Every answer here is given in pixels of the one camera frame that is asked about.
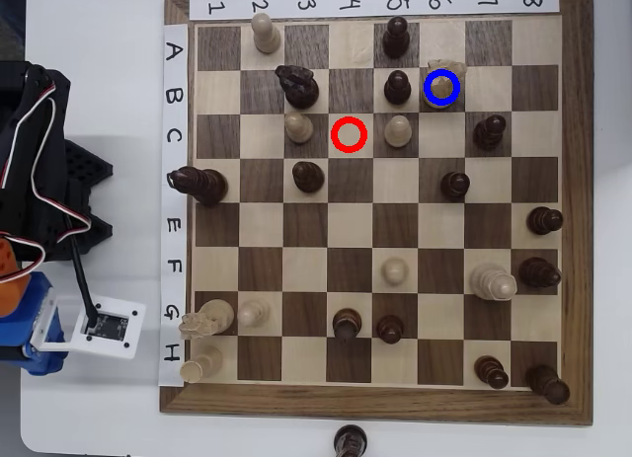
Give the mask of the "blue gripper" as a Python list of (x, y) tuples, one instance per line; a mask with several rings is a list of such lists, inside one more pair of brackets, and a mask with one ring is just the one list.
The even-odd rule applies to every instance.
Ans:
[[(24, 294), (15, 309), (1, 316), (1, 345), (17, 347), (28, 343), (36, 332), (36, 321), (40, 317), (41, 308), (48, 306), (51, 284), (41, 272), (34, 272), (27, 284)], [(55, 310), (46, 339), (63, 341), (59, 311)], [(66, 351), (38, 351), (29, 349), (27, 359), (21, 367), (33, 376), (45, 376), (56, 373), (63, 368)]]

